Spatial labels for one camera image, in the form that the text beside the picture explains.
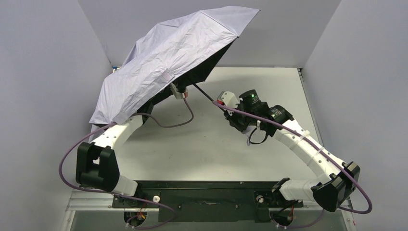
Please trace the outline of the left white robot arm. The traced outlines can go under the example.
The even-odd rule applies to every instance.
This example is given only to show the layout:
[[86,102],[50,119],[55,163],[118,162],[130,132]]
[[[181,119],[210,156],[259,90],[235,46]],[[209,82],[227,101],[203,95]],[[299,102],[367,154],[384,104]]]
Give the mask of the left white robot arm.
[[147,117],[136,115],[122,125],[108,128],[92,142],[77,148],[76,182],[108,193],[134,196],[138,183],[120,174],[116,151],[140,128]]

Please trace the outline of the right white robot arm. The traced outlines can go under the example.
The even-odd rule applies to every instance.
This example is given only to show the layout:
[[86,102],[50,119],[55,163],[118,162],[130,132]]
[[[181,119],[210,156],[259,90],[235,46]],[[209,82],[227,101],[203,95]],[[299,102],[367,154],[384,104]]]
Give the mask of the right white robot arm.
[[334,212],[356,189],[353,182],[358,181],[360,167],[330,154],[282,106],[268,106],[260,101],[256,90],[240,96],[223,91],[216,102],[228,108],[224,116],[232,127],[243,134],[256,129],[264,131],[287,146],[316,175],[311,180],[281,180],[273,190],[279,191],[285,200],[313,201]]

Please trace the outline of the purple umbrella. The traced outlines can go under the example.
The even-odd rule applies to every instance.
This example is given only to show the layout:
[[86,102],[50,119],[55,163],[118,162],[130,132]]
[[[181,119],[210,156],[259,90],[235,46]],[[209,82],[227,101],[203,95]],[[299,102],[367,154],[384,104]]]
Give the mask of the purple umbrella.
[[90,123],[122,124],[169,97],[170,84],[185,88],[205,81],[258,12],[226,6],[156,24],[104,79]]

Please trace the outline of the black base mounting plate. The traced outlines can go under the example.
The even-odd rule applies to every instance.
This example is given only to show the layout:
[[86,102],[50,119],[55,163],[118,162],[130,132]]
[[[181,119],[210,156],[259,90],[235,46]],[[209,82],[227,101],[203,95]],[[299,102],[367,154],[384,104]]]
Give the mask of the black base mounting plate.
[[114,197],[113,208],[134,209],[147,215],[156,209],[159,222],[176,216],[175,222],[269,222],[271,216],[285,218],[289,209],[302,208],[302,201],[288,201],[274,186],[275,181],[139,181],[137,197],[169,208]]

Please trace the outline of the aluminium rail frame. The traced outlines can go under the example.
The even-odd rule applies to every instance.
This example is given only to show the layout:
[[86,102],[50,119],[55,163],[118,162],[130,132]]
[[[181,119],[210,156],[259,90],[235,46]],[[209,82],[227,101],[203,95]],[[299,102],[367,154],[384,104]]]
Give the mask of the aluminium rail frame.
[[[326,193],[314,199],[314,201],[304,200],[304,202],[306,202],[306,205],[321,208],[334,208],[334,205],[337,205],[339,209],[340,200],[344,195],[344,193],[340,193],[339,196],[334,193]],[[140,204],[137,205],[129,205],[128,203],[121,205],[119,199],[111,193],[86,192],[83,189],[73,190],[60,230],[69,231],[71,229],[76,211],[159,212],[160,206],[153,205],[152,202],[147,203],[149,207],[142,207],[143,205],[144,202],[140,202]]]

